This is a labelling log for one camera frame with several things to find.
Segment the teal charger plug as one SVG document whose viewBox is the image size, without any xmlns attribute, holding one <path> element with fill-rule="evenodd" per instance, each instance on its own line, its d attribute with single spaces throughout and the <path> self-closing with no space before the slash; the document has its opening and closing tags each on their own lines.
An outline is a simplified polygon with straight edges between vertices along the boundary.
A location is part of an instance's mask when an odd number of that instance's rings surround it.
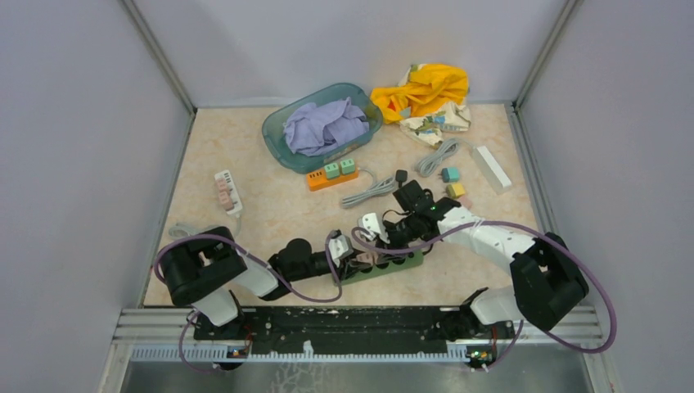
<svg viewBox="0 0 694 393">
<path fill-rule="evenodd" d="M 444 183 L 456 183 L 460 180 L 460 174 L 455 167 L 444 167 L 439 172 L 439 177 Z"/>
</svg>

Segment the yellow charger plug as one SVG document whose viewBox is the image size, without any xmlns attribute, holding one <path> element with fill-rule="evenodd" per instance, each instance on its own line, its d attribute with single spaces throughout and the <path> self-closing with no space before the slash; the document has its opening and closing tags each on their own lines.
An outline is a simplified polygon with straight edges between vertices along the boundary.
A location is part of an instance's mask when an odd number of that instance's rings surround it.
<svg viewBox="0 0 694 393">
<path fill-rule="evenodd" d="M 452 199 L 458 199 L 466 195 L 466 189 L 459 182 L 448 183 L 445 192 L 447 197 Z"/>
</svg>

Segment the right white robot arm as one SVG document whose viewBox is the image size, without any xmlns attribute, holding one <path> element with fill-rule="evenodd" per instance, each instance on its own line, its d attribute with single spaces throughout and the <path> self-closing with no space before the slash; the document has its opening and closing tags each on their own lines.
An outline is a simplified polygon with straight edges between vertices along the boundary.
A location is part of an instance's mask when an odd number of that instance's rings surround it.
<svg viewBox="0 0 694 393">
<path fill-rule="evenodd" d="M 585 296 L 589 285 L 579 267 L 563 253 L 565 243 L 553 233 L 530 236 L 512 224 L 493 225 L 460 201 L 411 181 L 393 193 L 403 218 L 393 223 L 363 216 L 370 237 L 387 249 L 404 249 L 416 240 L 442 240 L 464 246 L 496 264 L 511 285 L 480 289 L 463 302 L 462 330 L 482 337 L 494 323 L 524 319 L 552 330 Z"/>
</svg>

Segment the pink charger plug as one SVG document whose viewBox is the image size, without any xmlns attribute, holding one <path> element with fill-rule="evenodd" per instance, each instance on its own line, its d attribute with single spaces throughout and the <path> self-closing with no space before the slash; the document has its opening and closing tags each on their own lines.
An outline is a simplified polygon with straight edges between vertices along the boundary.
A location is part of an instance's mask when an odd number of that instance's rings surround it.
<svg viewBox="0 0 694 393">
<path fill-rule="evenodd" d="M 473 206 L 472 201 L 467 196 L 460 196 L 457 200 L 468 210 L 470 210 Z"/>
<path fill-rule="evenodd" d="M 357 261 L 373 266 L 378 261 L 378 254 L 374 252 L 363 252 L 358 255 Z"/>
</svg>

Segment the green power strip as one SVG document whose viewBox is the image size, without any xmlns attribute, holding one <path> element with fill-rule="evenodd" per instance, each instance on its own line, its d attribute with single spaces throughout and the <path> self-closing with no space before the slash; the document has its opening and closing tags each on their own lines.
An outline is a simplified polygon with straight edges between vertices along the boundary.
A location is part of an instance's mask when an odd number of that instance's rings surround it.
<svg viewBox="0 0 694 393">
<path fill-rule="evenodd" d="M 378 254 L 378 261 L 368 273 L 358 273 L 350 280 L 340 282 L 341 285 L 361 282 L 371 278 L 378 278 L 389 273 L 397 273 L 406 269 L 413 269 L 423 264 L 424 255 L 421 251 L 407 255 L 382 255 Z"/>
</svg>

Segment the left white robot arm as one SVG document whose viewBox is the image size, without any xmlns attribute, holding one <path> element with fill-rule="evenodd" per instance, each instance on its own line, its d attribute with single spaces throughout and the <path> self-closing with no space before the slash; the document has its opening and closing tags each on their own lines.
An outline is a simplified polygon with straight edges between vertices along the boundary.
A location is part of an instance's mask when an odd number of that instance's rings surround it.
<svg viewBox="0 0 694 393">
<path fill-rule="evenodd" d="M 314 251 L 308 241 L 296 238 L 264 261 L 240 247 L 228 228 L 216 227 L 165 246 L 153 270 L 174 305 L 191 306 L 200 320 L 233 339 L 243 333 L 246 318 L 237 298 L 226 289 L 228 283 L 272 301 L 294 292 L 293 282 L 307 278 L 330 275 L 341 286 L 373 261 L 371 255 L 354 249 L 340 231 L 327 236 L 324 251 Z"/>
</svg>

